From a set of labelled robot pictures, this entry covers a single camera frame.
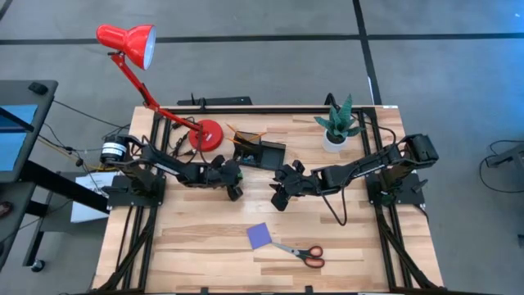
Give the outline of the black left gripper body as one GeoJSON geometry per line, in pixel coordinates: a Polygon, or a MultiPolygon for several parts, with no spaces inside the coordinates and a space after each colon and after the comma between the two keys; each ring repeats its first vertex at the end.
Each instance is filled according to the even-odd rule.
{"type": "Polygon", "coordinates": [[[236,187],[243,179],[240,166],[226,161],[218,167],[202,166],[198,186],[201,188],[236,187]]]}

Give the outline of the green plant in white pot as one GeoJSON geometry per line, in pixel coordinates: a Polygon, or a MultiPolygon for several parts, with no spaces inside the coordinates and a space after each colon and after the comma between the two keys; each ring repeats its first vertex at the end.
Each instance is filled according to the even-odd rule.
{"type": "Polygon", "coordinates": [[[357,120],[351,116],[352,109],[353,98],[349,94],[339,108],[331,106],[327,119],[321,116],[314,117],[316,123],[324,128],[323,148],[325,151],[340,152],[349,138],[364,131],[363,127],[354,126],[357,120]]]}

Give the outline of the blue monitor screen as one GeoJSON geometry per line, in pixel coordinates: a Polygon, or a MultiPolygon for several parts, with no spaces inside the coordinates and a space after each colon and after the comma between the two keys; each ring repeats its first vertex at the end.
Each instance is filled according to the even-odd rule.
{"type": "MultiPolygon", "coordinates": [[[[32,123],[37,105],[4,105],[4,109],[21,118],[26,123],[32,123]]],[[[14,169],[27,133],[0,133],[0,171],[14,169]]]]}

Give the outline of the black mesh desk organizer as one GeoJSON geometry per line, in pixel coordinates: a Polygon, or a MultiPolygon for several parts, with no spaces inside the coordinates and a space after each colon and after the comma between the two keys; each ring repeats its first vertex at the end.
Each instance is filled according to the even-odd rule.
{"type": "Polygon", "coordinates": [[[241,137],[234,135],[234,139],[243,143],[234,143],[233,159],[240,165],[263,170],[276,170],[284,161],[286,145],[263,140],[262,137],[253,141],[246,139],[254,136],[253,133],[240,131],[241,137]]]}

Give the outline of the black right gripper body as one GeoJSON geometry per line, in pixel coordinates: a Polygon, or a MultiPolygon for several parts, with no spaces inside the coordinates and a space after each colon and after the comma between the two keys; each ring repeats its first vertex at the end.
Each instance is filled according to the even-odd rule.
{"type": "Polygon", "coordinates": [[[317,196],[317,182],[312,175],[288,175],[284,179],[284,191],[290,196],[317,196]]]}

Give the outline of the white paper sheet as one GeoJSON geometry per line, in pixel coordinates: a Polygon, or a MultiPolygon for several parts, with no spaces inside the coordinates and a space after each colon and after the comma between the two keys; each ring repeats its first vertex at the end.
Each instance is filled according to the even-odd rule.
{"type": "MultiPolygon", "coordinates": [[[[114,177],[117,175],[117,172],[94,172],[86,176],[76,177],[75,182],[105,198],[108,198],[108,194],[103,192],[102,188],[111,186],[114,177]]],[[[107,213],[92,209],[78,202],[73,202],[70,222],[82,223],[105,219],[108,216],[107,213]]]]}

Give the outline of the red-handled scissors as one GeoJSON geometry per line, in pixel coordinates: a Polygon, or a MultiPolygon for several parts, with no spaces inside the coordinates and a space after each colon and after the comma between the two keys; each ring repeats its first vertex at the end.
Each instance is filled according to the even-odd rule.
{"type": "Polygon", "coordinates": [[[322,258],[323,249],[320,246],[312,246],[309,249],[300,250],[281,243],[273,243],[273,245],[300,258],[309,268],[319,269],[325,265],[325,260],[322,258]]]}

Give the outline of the red desk lamp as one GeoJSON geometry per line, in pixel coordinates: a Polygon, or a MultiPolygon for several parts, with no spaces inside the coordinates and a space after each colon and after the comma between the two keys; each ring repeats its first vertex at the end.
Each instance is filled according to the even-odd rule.
{"type": "Polygon", "coordinates": [[[126,61],[130,60],[141,70],[147,70],[150,67],[156,46],[156,27],[154,25],[138,25],[131,29],[122,29],[107,24],[99,25],[96,30],[96,38],[103,46],[114,49],[114,52],[109,52],[108,56],[141,94],[144,107],[166,119],[188,127],[188,139],[198,152],[211,152],[219,147],[224,140],[224,132],[218,122],[199,120],[193,123],[163,108],[127,65],[126,61]]]}

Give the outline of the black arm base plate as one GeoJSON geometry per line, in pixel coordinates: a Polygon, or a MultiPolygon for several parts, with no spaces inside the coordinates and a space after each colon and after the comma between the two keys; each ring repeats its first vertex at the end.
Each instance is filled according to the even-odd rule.
{"type": "Polygon", "coordinates": [[[365,178],[370,202],[388,207],[390,204],[422,205],[425,199],[422,187],[427,180],[420,180],[418,175],[410,173],[404,178],[387,180],[384,174],[371,174],[365,178]]]}
{"type": "Polygon", "coordinates": [[[163,203],[166,179],[155,177],[151,186],[143,186],[124,175],[113,178],[110,186],[102,187],[108,195],[109,207],[158,207],[163,203]]]}

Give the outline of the purple sticky note pad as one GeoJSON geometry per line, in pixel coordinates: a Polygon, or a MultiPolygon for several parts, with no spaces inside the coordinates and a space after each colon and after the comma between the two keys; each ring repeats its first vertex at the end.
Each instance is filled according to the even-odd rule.
{"type": "Polygon", "coordinates": [[[246,234],[253,250],[272,242],[269,228],[265,223],[251,226],[246,230],[246,234]]]}

